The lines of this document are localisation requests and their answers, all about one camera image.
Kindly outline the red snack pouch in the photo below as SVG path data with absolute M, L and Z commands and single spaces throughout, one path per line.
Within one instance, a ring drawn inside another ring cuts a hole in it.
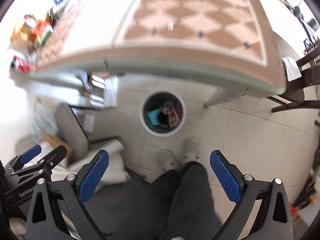
M 173 128 L 180 124 L 181 115 L 177 111 L 174 105 L 165 104 L 161 110 L 161 113 L 168 117 L 168 126 Z

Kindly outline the white round trash bin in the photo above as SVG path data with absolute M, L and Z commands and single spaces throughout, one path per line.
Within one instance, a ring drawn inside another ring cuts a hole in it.
M 186 113 L 185 104 L 178 94 L 158 91 L 142 101 L 139 117 L 147 132 L 158 137 L 169 137 L 183 127 Z

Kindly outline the cardboard box on floor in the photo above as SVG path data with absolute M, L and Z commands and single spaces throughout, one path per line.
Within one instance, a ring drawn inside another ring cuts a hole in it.
M 60 164 L 60 166 L 67 168 L 69 165 L 71 165 L 74 149 L 70 145 L 68 145 L 66 142 L 58 138 L 57 136 L 49 135 L 44 132 L 42 132 L 41 134 L 42 134 L 42 139 L 46 141 L 53 148 L 57 148 L 58 146 L 65 147 L 67 151 L 67 155 L 65 159 L 62 161 L 62 164 Z

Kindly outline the white folded cushion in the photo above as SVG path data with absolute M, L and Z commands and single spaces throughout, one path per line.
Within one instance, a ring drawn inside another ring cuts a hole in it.
M 109 155 L 109 165 L 97 187 L 99 191 L 102 187 L 127 183 L 131 180 L 125 171 L 124 161 L 120 155 L 124 146 L 117 140 L 111 140 L 96 149 L 87 152 L 82 159 L 69 165 L 67 168 L 56 166 L 52 169 L 52 181 L 63 180 L 69 174 L 77 174 L 85 164 L 89 163 L 99 150 L 106 150 Z

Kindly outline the person's dark trouser legs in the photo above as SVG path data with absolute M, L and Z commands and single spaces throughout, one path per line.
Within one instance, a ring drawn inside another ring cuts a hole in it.
M 213 239 L 215 213 L 207 170 L 196 161 L 159 176 L 122 221 L 113 239 Z

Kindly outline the left grey slipper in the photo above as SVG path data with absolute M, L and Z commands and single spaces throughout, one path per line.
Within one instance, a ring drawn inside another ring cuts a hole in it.
M 157 155 L 157 163 L 162 172 L 168 172 L 170 170 L 179 170 L 180 166 L 176 161 L 173 154 L 166 149 L 163 149 Z

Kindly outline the grey slipper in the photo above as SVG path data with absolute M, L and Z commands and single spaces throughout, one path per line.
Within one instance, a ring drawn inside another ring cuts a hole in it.
M 179 170 L 180 166 L 176 161 L 173 154 L 166 149 L 163 149 L 157 155 L 157 163 L 162 172 L 168 172 L 170 170 Z
M 200 141 L 195 138 L 187 139 L 182 146 L 182 165 L 191 161 L 198 162 L 200 159 Z

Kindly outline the red crushed can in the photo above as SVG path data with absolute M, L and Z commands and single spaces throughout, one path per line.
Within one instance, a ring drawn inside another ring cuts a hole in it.
M 14 55 L 12 58 L 10 68 L 20 73 L 29 73 L 35 69 L 35 67 L 31 63 L 20 59 L 16 55 Z

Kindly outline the right grey slipper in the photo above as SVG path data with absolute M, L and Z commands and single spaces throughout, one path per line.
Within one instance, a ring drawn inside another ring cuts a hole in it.
M 198 162 L 200 159 L 200 141 L 195 138 L 187 139 L 182 146 L 182 165 L 191 161 Z

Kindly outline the orange box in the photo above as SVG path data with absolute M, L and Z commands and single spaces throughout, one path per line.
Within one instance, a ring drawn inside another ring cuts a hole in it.
M 53 32 L 52 26 L 42 20 L 37 20 L 34 27 L 31 29 L 29 40 L 33 43 L 35 48 L 41 47 L 46 41 L 47 37 Z

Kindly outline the white table leg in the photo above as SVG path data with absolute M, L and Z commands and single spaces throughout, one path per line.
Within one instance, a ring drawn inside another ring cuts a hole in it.
M 221 105 L 233 101 L 245 95 L 247 88 L 222 88 L 219 87 L 204 103 L 204 107 L 209 108 L 214 105 Z

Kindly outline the dark wooden chair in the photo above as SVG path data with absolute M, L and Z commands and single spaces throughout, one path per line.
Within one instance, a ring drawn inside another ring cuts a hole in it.
M 286 91 L 279 96 L 282 99 L 268 97 L 268 100 L 279 105 L 271 109 L 272 113 L 294 109 L 319 109 L 319 100 L 306 100 L 304 93 L 305 88 L 319 85 L 319 41 L 306 48 L 305 52 L 303 58 L 293 60 L 296 74 L 290 75 L 289 70 L 285 71 L 287 86 Z

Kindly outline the checkered table cloth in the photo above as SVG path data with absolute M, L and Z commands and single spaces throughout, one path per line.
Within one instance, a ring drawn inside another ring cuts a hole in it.
M 258 97 L 286 87 L 259 0 L 70 0 L 35 73 L 80 69 L 238 86 Z

